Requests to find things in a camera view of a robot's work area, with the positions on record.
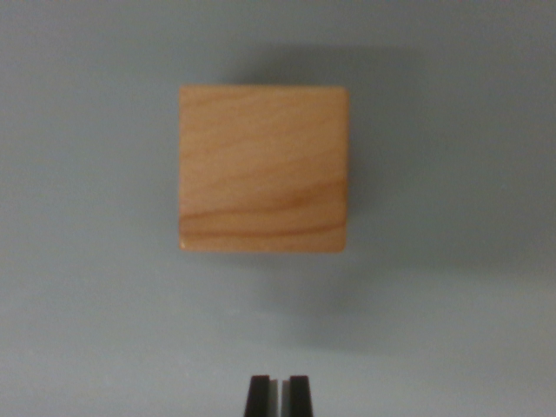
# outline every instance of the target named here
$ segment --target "light blue background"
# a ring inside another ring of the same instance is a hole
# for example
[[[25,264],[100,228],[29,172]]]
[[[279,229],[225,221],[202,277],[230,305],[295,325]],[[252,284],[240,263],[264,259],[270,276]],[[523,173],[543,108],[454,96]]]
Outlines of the light blue background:
[[[177,247],[182,83],[352,92],[341,255]],[[556,415],[555,2],[2,2],[0,414]]]

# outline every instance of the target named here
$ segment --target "cube face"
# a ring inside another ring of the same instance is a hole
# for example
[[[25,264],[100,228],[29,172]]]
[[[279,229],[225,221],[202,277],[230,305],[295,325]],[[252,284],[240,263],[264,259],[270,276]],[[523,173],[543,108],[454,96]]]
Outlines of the cube face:
[[[348,103],[337,87],[181,87],[180,247],[343,250]]]

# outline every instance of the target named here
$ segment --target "black object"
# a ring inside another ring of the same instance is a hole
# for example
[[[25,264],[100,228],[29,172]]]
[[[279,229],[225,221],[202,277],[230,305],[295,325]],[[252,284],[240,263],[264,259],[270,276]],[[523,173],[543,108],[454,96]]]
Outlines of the black object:
[[[306,375],[289,377],[289,417],[313,417],[311,389]]]
[[[252,376],[244,417],[276,417],[276,408],[271,407],[271,397],[276,400],[276,393],[276,381],[271,381],[268,375]],[[290,376],[289,381],[283,382],[281,417],[313,417],[306,375]]]
[[[268,417],[268,395],[270,393],[270,377],[255,375],[251,377],[249,394],[245,405],[244,417]]]

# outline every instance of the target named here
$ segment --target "wood grain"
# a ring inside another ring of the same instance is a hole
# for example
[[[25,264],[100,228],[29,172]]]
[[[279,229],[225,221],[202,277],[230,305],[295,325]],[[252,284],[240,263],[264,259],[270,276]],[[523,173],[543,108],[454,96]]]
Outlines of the wood grain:
[[[343,250],[345,89],[189,85],[179,112],[182,249]]]

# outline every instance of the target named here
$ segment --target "wooden cube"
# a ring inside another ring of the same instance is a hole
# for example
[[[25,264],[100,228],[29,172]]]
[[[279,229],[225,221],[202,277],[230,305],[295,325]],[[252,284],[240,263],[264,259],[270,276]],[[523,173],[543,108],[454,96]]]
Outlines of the wooden cube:
[[[342,251],[348,112],[340,87],[181,87],[180,247]]]

